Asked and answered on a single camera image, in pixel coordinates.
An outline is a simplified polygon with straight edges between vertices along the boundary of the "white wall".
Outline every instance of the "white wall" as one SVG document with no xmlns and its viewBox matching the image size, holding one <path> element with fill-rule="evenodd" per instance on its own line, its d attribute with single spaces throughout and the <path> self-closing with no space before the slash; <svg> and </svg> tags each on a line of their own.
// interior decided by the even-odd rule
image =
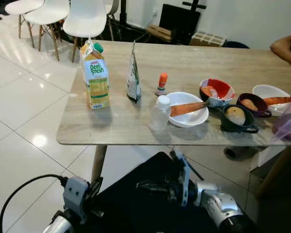
<svg viewBox="0 0 291 233">
<path fill-rule="evenodd" d="M 141 27 L 159 23 L 164 3 L 181 6 L 182 0 L 127 0 L 128 22 Z M 275 40 L 291 34 L 291 0 L 200 0 L 207 5 L 198 30 L 268 49 Z"/>
</svg>

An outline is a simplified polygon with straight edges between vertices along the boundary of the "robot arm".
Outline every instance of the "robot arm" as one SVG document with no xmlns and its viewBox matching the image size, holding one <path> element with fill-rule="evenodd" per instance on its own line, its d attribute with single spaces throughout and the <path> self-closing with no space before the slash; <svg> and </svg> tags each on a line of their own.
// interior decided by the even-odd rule
<svg viewBox="0 0 291 233">
<path fill-rule="evenodd" d="M 138 183 L 136 187 L 154 192 L 164 190 L 168 200 L 177 200 L 181 206 L 193 203 L 195 206 L 204 207 L 221 233 L 257 232 L 254 223 L 242 212 L 230 194 L 221 192 L 215 184 L 206 181 L 193 183 L 189 180 L 190 165 L 179 149 L 172 151 L 170 156 L 182 167 L 178 182 L 168 181 L 165 189 L 162 185 L 158 189 L 149 182 Z"/>
<path fill-rule="evenodd" d="M 168 201 L 177 202 L 183 207 L 191 204 L 204 207 L 220 233 L 257 232 L 254 223 L 242 212 L 231 195 L 220 192 L 217 185 L 206 181 L 193 183 L 189 179 L 190 164 L 181 151 L 175 149 L 170 155 L 179 168 L 179 174 L 160 182 L 141 181 L 136 185 L 138 190 L 149 191 L 152 195 L 161 193 Z M 93 213 L 89 208 L 93 206 L 101 183 L 102 178 L 91 185 L 79 177 L 68 179 L 63 194 L 64 212 L 58 211 L 43 233 L 78 232 L 78 227 L 86 223 L 90 212 Z"/>
</svg>

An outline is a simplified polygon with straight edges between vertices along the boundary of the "snack bag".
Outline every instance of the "snack bag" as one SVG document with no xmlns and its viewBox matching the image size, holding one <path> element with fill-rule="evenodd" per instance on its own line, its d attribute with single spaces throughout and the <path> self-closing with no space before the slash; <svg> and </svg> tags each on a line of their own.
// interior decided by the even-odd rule
<svg viewBox="0 0 291 233">
<path fill-rule="evenodd" d="M 135 41 L 132 46 L 130 57 L 129 75 L 127 78 L 127 96 L 130 100 L 135 102 L 137 102 L 141 97 L 139 74 L 135 57 Z"/>
<path fill-rule="evenodd" d="M 103 48 L 91 39 L 80 49 L 83 78 L 87 86 L 88 102 L 92 110 L 105 108 L 109 102 L 109 72 L 101 55 Z"/>
</svg>

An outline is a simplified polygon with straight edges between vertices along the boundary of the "chair leg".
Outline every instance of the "chair leg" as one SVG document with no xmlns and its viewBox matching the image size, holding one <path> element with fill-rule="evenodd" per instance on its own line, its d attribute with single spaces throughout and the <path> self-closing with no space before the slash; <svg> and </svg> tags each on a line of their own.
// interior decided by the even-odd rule
<svg viewBox="0 0 291 233">
<path fill-rule="evenodd" d="M 53 42 L 54 42 L 55 53 L 56 53 L 57 60 L 59 61 L 59 54 L 58 54 L 57 43 L 56 43 L 56 36 L 55 36 L 54 29 L 53 29 L 53 25 L 50 24 L 50 25 L 49 25 L 49 28 L 50 28 L 50 30 L 51 30 L 51 32 L 52 32 L 52 37 L 53 37 Z"/>
<path fill-rule="evenodd" d="M 108 23 L 109 23 L 109 29 L 110 29 L 110 34 L 111 34 L 111 40 L 114 41 L 113 31 L 112 31 L 112 25 L 111 25 L 111 19 L 110 19 L 110 17 L 108 17 Z"/>
<path fill-rule="evenodd" d="M 21 15 L 18 16 L 18 38 L 20 39 Z"/>
<path fill-rule="evenodd" d="M 77 44 L 78 44 L 78 38 L 75 37 L 74 44 L 73 44 L 73 50 L 72 50 L 72 63 L 74 62 L 74 56 L 76 54 Z"/>
<path fill-rule="evenodd" d="M 39 47 L 38 50 L 41 51 L 41 37 L 42 37 L 42 25 L 39 27 Z"/>
<path fill-rule="evenodd" d="M 62 37 L 60 36 L 60 28 L 58 27 L 57 22 L 54 23 L 54 25 L 55 25 L 55 28 L 56 28 L 56 32 L 58 34 L 58 38 L 59 38 L 60 42 L 62 42 Z"/>
<path fill-rule="evenodd" d="M 118 24 L 117 24 L 117 22 L 116 22 L 116 20 L 115 20 L 114 15 L 112 15 L 112 18 L 113 18 L 114 23 L 115 23 L 115 27 L 116 27 L 116 30 L 117 30 L 117 33 L 118 33 L 118 37 L 119 37 L 120 40 L 122 40 L 121 31 L 120 31 L 120 29 L 119 29 L 119 27 L 118 27 Z"/>
<path fill-rule="evenodd" d="M 32 32 L 31 32 L 30 22 L 26 21 L 26 23 L 27 23 L 28 30 L 29 30 L 29 35 L 30 35 L 31 44 L 32 44 L 32 47 L 34 48 L 34 43 L 33 43 L 33 38 L 32 38 Z"/>
</svg>

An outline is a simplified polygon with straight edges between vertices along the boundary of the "white bottle cap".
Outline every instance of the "white bottle cap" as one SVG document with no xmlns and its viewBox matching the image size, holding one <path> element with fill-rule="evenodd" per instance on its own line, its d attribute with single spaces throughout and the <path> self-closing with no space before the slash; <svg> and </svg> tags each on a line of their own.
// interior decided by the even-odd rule
<svg viewBox="0 0 291 233">
<path fill-rule="evenodd" d="M 156 100 L 156 105 L 159 108 L 166 109 L 170 107 L 170 98 L 168 96 L 159 96 Z"/>
</svg>

